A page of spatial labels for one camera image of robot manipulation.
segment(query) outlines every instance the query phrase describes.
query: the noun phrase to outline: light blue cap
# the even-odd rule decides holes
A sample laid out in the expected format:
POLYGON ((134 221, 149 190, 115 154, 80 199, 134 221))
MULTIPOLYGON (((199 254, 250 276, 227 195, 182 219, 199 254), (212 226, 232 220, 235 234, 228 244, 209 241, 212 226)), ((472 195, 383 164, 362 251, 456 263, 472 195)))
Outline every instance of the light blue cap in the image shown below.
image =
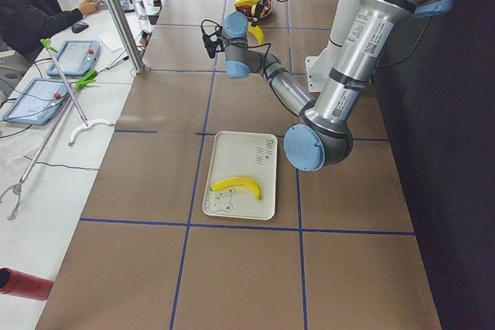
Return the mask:
POLYGON ((240 12, 229 14, 224 21, 224 30, 234 38, 240 38, 248 33, 248 19, 240 12))
POLYGON ((299 170, 320 170, 325 164, 322 140, 307 125, 296 124, 285 133, 284 150, 287 159, 299 170))
POLYGON ((227 76, 231 79, 242 79, 243 77, 248 77, 251 73, 251 69, 247 64, 233 60, 225 63, 225 70, 227 71, 227 76))
POLYGON ((454 6, 454 0, 440 0, 438 2, 421 5, 416 8, 413 17, 429 17, 430 15, 441 15, 447 13, 454 6))

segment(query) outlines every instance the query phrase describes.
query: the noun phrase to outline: white table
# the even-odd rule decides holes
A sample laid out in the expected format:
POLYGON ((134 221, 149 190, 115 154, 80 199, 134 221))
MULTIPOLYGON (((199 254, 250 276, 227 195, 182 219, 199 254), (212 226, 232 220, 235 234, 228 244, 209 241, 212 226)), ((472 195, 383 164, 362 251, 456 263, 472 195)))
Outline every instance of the white table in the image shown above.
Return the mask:
MULTIPOLYGON (((126 15, 133 36, 141 29, 150 30, 148 23, 139 23, 134 13, 126 15)), ((108 10, 85 17, 90 27, 79 34, 70 29, 51 38, 52 46, 58 47, 66 39, 95 39, 103 32, 119 39, 108 10)), ((111 51, 101 43, 101 54, 95 69, 108 66, 125 50, 111 51)), ((48 57, 43 51, 39 59, 48 57)), ((40 63, 39 68, 46 76, 49 63, 40 63)), ((124 106, 133 82, 130 60, 112 70, 101 73, 95 83, 78 94, 78 100, 85 114, 91 118, 105 118, 115 122, 124 106)), ((33 66, 17 89, 23 90, 32 78, 39 77, 33 66)), ((0 110, 0 117, 11 104, 0 110)), ((77 136, 72 147, 67 145, 72 130, 81 124, 74 107, 66 112, 58 128, 49 140, 39 159, 48 166, 36 164, 29 179, 22 187, 22 203, 15 220, 7 220, 15 206, 17 196, 9 192, 0 205, 0 265, 24 271, 36 276, 55 280, 73 235, 80 213, 97 174, 97 169, 113 135, 114 128, 98 125, 91 131, 77 136)), ((26 170, 29 160, 44 139, 51 123, 9 138, 0 138, 0 192, 16 184, 26 170)), ((24 124, 0 123, 2 135, 16 133, 25 128, 24 124)), ((45 306, 45 301, 34 301, 0 295, 0 327, 9 330, 30 330, 35 328, 45 306)))

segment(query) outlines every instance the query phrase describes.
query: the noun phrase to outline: black jacket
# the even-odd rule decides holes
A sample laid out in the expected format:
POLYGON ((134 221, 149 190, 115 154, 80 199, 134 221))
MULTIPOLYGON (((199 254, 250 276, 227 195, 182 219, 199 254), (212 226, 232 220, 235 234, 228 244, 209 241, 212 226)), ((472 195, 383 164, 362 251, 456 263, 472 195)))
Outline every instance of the black jacket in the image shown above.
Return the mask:
POLYGON ((62 12, 57 0, 0 0, 0 35, 23 55, 82 18, 79 9, 62 12))

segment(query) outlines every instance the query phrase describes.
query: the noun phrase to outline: black mouse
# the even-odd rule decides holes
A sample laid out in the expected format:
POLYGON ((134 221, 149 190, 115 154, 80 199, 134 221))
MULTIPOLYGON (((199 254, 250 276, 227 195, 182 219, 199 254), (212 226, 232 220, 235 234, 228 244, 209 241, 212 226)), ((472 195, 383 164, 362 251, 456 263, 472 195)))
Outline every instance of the black mouse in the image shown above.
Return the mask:
POLYGON ((78 34, 79 32, 90 27, 86 22, 78 21, 72 25, 72 32, 78 34))

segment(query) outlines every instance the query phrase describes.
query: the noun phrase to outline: cartoon bear face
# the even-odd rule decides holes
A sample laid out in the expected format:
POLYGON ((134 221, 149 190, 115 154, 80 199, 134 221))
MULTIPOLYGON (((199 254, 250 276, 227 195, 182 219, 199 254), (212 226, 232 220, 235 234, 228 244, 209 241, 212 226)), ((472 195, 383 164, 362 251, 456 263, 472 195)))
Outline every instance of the cartoon bear face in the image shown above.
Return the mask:
POLYGON ((207 209, 212 213, 231 212, 234 206, 232 205, 232 195, 235 193, 234 187, 223 189, 219 192, 208 192, 207 209))

